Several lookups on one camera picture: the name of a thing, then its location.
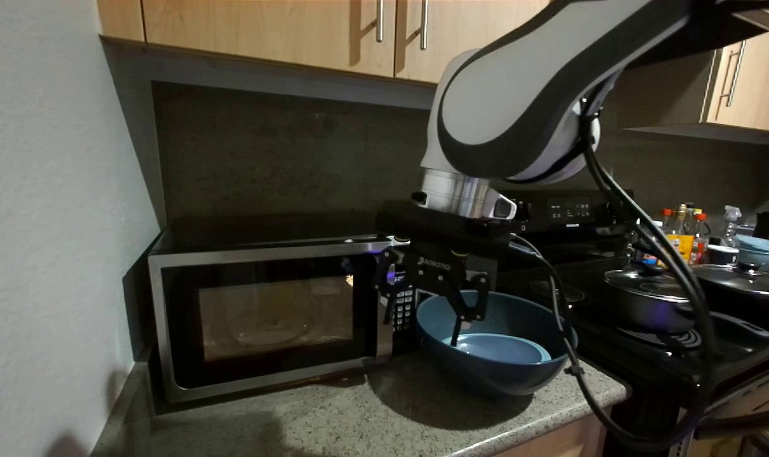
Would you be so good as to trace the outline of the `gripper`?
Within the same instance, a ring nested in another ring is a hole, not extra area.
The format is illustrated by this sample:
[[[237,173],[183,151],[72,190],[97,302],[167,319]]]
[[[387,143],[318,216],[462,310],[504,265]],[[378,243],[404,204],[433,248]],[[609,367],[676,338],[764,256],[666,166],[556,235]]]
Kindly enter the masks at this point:
[[[497,261],[427,242],[384,247],[372,255],[377,304],[408,303],[416,298],[416,289],[439,293],[455,315],[449,340],[452,347],[457,347],[465,323],[485,318],[490,290],[496,286]]]

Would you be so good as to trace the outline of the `small light blue bowl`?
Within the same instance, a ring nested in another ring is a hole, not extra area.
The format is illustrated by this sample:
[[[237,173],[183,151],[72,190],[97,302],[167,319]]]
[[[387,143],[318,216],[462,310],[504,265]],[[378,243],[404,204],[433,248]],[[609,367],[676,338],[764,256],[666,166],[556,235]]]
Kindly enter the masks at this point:
[[[455,344],[449,336],[443,344],[454,347],[468,355],[484,361],[503,362],[512,365],[533,365],[552,361],[549,351],[542,345],[519,338],[497,333],[469,333],[458,336]]]

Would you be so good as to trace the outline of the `large blue bowl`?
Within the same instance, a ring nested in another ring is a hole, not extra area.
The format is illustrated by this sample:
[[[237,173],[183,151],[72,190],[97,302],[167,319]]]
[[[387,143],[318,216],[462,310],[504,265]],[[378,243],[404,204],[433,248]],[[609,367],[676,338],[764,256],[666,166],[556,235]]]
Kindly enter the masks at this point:
[[[443,296],[426,298],[416,310],[417,335],[423,353],[451,381],[483,397],[523,397],[549,384],[569,361],[561,330],[570,346],[578,347],[578,336],[563,316],[526,298],[491,292],[482,321],[474,321],[461,334],[497,333],[534,341],[549,351],[552,361],[512,365],[484,361],[443,344],[451,336],[456,316]]]

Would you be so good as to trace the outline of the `stove burner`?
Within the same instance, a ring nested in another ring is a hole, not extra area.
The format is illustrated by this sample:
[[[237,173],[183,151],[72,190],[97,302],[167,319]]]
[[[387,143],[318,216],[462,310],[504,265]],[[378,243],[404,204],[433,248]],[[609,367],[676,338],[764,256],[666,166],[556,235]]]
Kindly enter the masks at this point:
[[[697,350],[702,345],[700,333],[691,329],[681,333],[647,333],[631,329],[616,329],[622,335],[642,344],[658,347],[665,351]]]
[[[588,302],[588,296],[585,295],[584,292],[576,289],[575,287],[569,286],[569,284],[566,284],[562,287],[557,286],[556,292],[554,293],[551,291],[551,283],[549,280],[531,281],[529,283],[530,295],[532,295],[533,298],[540,301],[541,303],[547,303],[549,305],[552,303],[551,300],[553,295],[556,295],[556,299],[558,299],[559,303],[562,304],[560,290],[562,290],[564,293],[565,303],[567,303],[567,305],[570,307],[578,303]]]

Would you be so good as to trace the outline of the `wooden drawer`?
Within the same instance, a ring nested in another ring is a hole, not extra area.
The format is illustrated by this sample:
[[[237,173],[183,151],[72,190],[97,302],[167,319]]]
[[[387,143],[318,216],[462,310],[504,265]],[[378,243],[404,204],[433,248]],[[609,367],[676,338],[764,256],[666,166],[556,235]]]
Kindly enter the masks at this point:
[[[591,414],[494,457],[601,457],[605,437],[605,426]]]

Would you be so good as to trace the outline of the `glass pot lid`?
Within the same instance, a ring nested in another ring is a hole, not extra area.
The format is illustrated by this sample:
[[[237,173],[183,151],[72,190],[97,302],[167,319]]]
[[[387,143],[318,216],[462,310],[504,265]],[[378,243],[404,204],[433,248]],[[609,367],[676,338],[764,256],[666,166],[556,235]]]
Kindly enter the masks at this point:
[[[607,271],[604,281],[610,288],[638,298],[657,299],[666,303],[687,304],[689,299],[678,281],[663,267],[654,264],[634,265]]]

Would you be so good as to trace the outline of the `black pot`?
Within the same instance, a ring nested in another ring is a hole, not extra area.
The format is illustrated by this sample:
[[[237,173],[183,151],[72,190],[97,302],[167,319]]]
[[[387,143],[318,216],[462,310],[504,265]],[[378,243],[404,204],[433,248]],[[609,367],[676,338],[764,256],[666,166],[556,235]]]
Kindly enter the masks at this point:
[[[652,333],[680,333],[692,329],[697,321],[691,303],[666,303],[638,298],[603,284],[604,301],[626,325]]]

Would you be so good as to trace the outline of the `black stove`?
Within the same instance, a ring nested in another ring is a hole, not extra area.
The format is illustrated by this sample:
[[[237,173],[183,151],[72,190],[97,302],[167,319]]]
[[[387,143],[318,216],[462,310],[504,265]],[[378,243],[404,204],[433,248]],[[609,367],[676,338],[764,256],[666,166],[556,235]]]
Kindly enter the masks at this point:
[[[636,251],[642,242],[634,220],[598,190],[504,190],[504,195],[518,206],[516,232],[552,263],[564,286],[588,296],[587,303],[565,303],[578,353],[631,388],[630,397],[612,409],[612,420],[645,437],[670,431],[700,391],[704,356],[702,345],[665,351],[616,331],[651,333],[620,321],[604,301],[605,272],[652,264],[648,252]],[[706,291],[717,338],[706,410],[682,440],[641,457],[769,457],[769,299]]]

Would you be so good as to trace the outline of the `row of bottles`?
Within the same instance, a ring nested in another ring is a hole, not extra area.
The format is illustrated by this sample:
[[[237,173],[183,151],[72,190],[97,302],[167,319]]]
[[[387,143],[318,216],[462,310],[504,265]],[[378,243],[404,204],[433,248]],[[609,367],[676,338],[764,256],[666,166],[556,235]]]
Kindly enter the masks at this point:
[[[711,229],[707,225],[707,215],[695,203],[662,209],[654,225],[666,235],[685,263],[702,262]]]

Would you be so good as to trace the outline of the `clear spray bottle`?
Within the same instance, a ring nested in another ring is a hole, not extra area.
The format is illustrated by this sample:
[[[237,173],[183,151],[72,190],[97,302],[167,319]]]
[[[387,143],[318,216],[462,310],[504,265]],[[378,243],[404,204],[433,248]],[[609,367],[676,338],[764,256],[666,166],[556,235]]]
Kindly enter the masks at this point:
[[[739,249],[740,243],[737,237],[737,231],[739,229],[739,220],[741,217],[742,212],[738,206],[724,206],[724,220],[726,222],[726,228],[724,230],[723,236],[721,237],[722,246]]]

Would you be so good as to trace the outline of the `black pan with glass lid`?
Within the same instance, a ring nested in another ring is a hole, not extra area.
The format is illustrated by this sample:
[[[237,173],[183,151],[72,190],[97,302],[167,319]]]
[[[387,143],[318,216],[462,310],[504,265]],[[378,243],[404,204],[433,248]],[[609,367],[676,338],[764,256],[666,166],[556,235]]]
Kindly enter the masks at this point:
[[[769,272],[761,271],[756,264],[698,264],[691,269],[701,286],[708,290],[769,299]]]

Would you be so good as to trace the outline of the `stack of blue bowls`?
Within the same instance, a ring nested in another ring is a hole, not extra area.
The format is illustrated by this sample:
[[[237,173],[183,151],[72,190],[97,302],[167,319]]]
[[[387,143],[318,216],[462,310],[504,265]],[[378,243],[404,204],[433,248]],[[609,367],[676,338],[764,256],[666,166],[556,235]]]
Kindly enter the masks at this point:
[[[759,271],[769,272],[769,240],[744,234],[736,235],[739,243],[738,261],[755,264]]]

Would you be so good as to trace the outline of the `black range hood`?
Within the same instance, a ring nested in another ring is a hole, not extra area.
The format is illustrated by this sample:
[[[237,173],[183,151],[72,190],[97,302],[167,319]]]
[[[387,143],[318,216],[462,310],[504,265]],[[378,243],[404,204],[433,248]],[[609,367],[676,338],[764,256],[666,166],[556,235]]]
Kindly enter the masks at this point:
[[[692,0],[686,24],[628,64],[637,69],[717,50],[769,32],[769,0]]]

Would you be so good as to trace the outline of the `wooden wall cabinets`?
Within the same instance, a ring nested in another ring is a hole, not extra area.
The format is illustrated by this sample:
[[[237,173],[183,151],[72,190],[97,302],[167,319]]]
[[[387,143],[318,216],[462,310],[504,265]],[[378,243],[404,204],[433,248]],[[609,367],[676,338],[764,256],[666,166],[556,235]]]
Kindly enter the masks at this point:
[[[535,17],[551,0],[96,0],[101,35],[154,48],[436,84],[449,61]]]

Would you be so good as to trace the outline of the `wooden wall cabinet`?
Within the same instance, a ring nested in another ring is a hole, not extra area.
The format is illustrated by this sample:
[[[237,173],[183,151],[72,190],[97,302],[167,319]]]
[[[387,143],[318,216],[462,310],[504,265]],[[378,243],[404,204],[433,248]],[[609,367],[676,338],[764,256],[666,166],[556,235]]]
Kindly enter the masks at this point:
[[[614,88],[617,126],[769,145],[769,32],[746,41],[732,106],[721,106],[720,98],[728,44],[627,70]]]

